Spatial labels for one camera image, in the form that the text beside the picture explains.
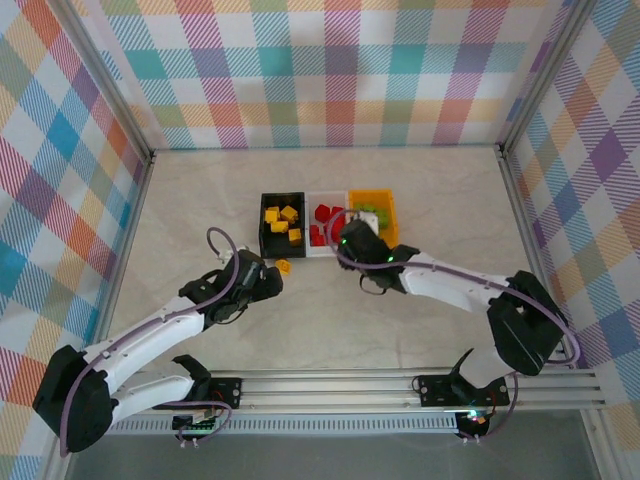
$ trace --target black plastic bin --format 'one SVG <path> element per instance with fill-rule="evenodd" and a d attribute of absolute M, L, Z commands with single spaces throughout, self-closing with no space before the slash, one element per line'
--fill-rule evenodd
<path fill-rule="evenodd" d="M 289 235 L 286 233 L 272 233 L 271 226 L 264 221 L 264 212 L 269 207 L 279 207 L 282 210 L 291 205 L 298 212 L 298 220 L 289 228 L 299 228 L 302 234 L 302 244 L 292 247 Z M 263 193 L 260 202 L 260 228 L 258 241 L 260 242 L 260 256 L 262 258 L 303 258 L 307 255 L 305 241 L 304 193 Z"/>

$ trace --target orange plastic bin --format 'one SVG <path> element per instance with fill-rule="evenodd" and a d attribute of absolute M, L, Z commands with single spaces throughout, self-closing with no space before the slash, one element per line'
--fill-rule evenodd
<path fill-rule="evenodd" d="M 349 208 L 354 205 L 372 205 L 389 212 L 389 226 L 380 230 L 380 238 L 389 248 L 398 245 L 398 223 L 391 190 L 349 190 Z"/>

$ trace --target yellow cube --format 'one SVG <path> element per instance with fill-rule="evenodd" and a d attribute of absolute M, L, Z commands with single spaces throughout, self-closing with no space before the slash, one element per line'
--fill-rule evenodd
<path fill-rule="evenodd" d="M 289 275 L 291 273 L 291 264 L 286 260 L 276 260 L 276 268 L 280 270 L 282 275 Z"/>
<path fill-rule="evenodd" d="M 273 222 L 271 224 L 271 231 L 273 233 L 287 233 L 287 230 L 289 230 L 289 223 L 282 221 L 282 222 Z"/>
<path fill-rule="evenodd" d="M 291 205 L 287 205 L 280 212 L 280 217 L 289 223 L 295 223 L 298 219 L 298 212 Z"/>
<path fill-rule="evenodd" d="M 289 230 L 289 243 L 292 247 L 299 247 L 302 245 L 302 233 L 299 228 L 292 228 Z"/>
<path fill-rule="evenodd" d="M 278 217 L 279 217 L 278 212 L 275 212 L 268 208 L 264 212 L 264 221 L 267 223 L 277 222 L 278 220 L 280 220 Z"/>

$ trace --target white floor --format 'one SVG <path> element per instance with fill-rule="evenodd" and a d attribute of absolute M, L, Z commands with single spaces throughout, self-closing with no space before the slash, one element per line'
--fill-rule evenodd
<path fill-rule="evenodd" d="M 258 249 L 264 192 L 391 188 L 400 241 L 487 273 L 527 269 L 490 148 L 161 153 L 111 333 L 154 312 L 216 268 L 210 225 Z M 223 247 L 223 240 L 216 240 Z M 211 370 L 451 366 L 492 343 L 485 317 L 436 300 L 362 293 L 334 259 L 293 260 L 277 298 L 252 305 L 161 357 L 190 353 Z"/>

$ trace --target colorful plaid backdrop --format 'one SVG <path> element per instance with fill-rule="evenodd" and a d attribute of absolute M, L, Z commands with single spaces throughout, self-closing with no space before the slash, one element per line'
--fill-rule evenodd
<path fill-rule="evenodd" d="M 600 0 L 516 148 L 546 269 L 640 478 L 640 2 Z"/>
<path fill-rule="evenodd" d="M 158 147 L 244 148 L 494 143 L 562 0 L 74 3 Z"/>
<path fill-rule="evenodd" d="M 22 480 L 40 378 L 92 334 L 142 162 L 45 0 L 0 12 L 0 480 Z"/>

